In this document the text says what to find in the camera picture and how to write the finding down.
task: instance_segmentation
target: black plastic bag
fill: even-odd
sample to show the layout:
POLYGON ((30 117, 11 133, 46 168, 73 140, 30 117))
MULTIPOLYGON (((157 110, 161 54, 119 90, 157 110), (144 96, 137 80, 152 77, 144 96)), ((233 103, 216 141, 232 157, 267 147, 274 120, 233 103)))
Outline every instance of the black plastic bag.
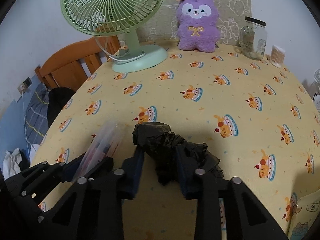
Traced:
POLYGON ((174 151, 174 147, 178 144, 185 146, 187 157, 194 158, 199 168, 211 172, 217 178, 223 178, 222 169, 218 166, 220 159, 207 150, 208 146, 205 143, 188 142, 172 132, 167 124, 143 122, 134 127, 132 134, 133 144, 139 144, 155 160, 158 181, 163 186, 171 180, 178 180, 174 151))

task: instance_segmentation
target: wooden chair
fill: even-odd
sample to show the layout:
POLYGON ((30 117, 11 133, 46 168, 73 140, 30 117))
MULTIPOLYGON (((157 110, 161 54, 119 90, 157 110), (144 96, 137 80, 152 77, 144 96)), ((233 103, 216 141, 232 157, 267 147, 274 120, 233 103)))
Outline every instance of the wooden chair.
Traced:
MULTIPOLYGON (((117 36, 99 37, 98 39, 102 46, 106 44, 107 52, 112 55, 120 48, 117 36)), ((36 75, 48 88, 70 87, 77 91, 87 80, 87 75, 79 60, 84 58, 90 73, 93 74, 101 66, 99 52, 101 49, 94 37, 70 44, 54 53, 42 68, 37 67, 36 75)))

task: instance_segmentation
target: yellow bed sheet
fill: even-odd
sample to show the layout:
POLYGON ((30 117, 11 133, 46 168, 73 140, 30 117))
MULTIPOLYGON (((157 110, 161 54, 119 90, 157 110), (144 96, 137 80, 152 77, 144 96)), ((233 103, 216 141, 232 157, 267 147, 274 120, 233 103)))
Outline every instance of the yellow bed sheet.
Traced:
MULTIPOLYGON (((240 177, 287 231, 291 197, 320 185, 320 121, 303 86, 288 68, 250 60, 238 47, 202 53, 181 51, 175 41, 158 44, 169 56, 156 67, 119 74, 104 63, 56 118, 32 164, 71 161, 106 120, 116 120, 126 127, 119 167, 134 152, 134 126, 163 122, 189 141, 205 142, 221 159, 225 179, 240 177)), ((123 204, 125 239, 193 239, 196 201, 184 200, 176 182, 161 186, 154 168, 146 156, 137 197, 123 204)), ((58 185, 42 208, 69 186, 58 185)))

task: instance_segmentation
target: white cable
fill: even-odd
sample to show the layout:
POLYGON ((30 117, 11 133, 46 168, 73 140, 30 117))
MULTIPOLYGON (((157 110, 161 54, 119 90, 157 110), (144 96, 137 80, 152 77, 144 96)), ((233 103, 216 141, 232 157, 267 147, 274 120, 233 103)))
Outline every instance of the white cable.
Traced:
POLYGON ((114 58, 114 55, 110 54, 109 52, 107 52, 107 51, 102 47, 102 45, 100 44, 100 42, 99 42, 99 40, 98 40, 97 37, 94 37, 94 39, 96 40, 96 43, 98 44, 99 48, 100 48, 105 54, 107 54, 111 59, 113 59, 113 60, 115 60, 115 61, 130 62, 130 61, 134 61, 134 60, 136 60, 136 59, 138 59, 138 58, 141 58, 141 57, 143 57, 143 56, 146 54, 146 53, 143 51, 143 53, 142 53, 141 55, 139 55, 139 56, 137 56, 137 57, 134 57, 134 58, 131 58, 131 59, 117 59, 117 58, 114 58))
POLYGON ((25 115, 25 112, 24 112, 24 100, 23 100, 23 93, 22 93, 22 109, 23 109, 24 135, 25 135, 25 137, 26 137, 26 142, 27 142, 27 151, 28 151, 28 156, 30 157, 29 146, 28 146, 28 140, 27 140, 26 115, 25 115))

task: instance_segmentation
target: glass jar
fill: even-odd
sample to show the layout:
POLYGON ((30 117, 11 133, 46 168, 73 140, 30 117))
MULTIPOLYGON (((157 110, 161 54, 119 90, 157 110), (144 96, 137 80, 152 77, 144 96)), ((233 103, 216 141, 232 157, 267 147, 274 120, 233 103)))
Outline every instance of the glass jar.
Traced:
POLYGON ((240 30, 239 43, 242 53, 251 59, 262 59, 266 49, 268 33, 266 23, 254 18, 246 17, 247 25, 240 30))

